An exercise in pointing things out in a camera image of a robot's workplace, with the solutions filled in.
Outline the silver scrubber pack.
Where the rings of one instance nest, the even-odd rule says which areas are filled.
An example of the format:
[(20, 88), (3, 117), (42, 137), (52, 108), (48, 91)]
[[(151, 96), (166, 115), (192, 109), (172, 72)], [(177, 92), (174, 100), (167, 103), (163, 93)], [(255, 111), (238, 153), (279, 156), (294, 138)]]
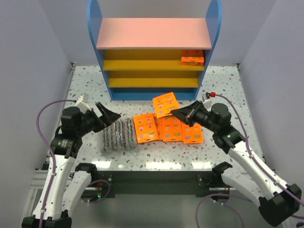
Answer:
[(133, 120), (128, 116), (123, 119), (123, 142), (126, 150), (136, 150), (137, 141), (135, 137), (134, 124)]
[(103, 130), (104, 152), (110, 153), (113, 151), (115, 142), (114, 126), (107, 127)]
[(123, 125), (122, 121), (119, 119), (113, 124), (113, 149), (115, 151), (121, 151), (124, 148), (123, 141)]

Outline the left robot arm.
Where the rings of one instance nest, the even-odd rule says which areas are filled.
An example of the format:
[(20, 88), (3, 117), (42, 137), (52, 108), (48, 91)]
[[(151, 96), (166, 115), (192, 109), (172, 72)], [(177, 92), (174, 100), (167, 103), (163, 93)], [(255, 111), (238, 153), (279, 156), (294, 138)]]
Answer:
[(100, 182), (97, 167), (91, 163), (79, 164), (70, 184), (70, 171), (82, 146), (82, 138), (90, 132), (98, 133), (121, 118), (120, 114), (105, 108), (100, 102), (97, 116), (87, 102), (76, 101), (63, 110), (61, 126), (47, 146), (51, 159), (45, 184), (32, 215), (22, 221), (23, 228), (69, 228), (71, 215), (86, 187)]

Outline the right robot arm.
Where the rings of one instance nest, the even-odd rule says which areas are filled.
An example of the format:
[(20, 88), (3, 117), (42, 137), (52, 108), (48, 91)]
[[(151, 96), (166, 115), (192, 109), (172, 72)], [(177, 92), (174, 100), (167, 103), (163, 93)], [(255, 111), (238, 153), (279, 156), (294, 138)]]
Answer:
[(215, 103), (208, 111), (202, 102), (195, 101), (172, 110), (171, 114), (190, 127), (199, 124), (213, 132), (214, 143), (247, 172), (261, 195), (254, 196), (249, 187), (237, 182), (230, 183), (230, 186), (255, 203), (269, 225), (276, 227), (299, 210), (300, 187), (280, 178), (251, 150), (247, 135), (241, 134), (231, 124), (231, 113), (225, 104)]

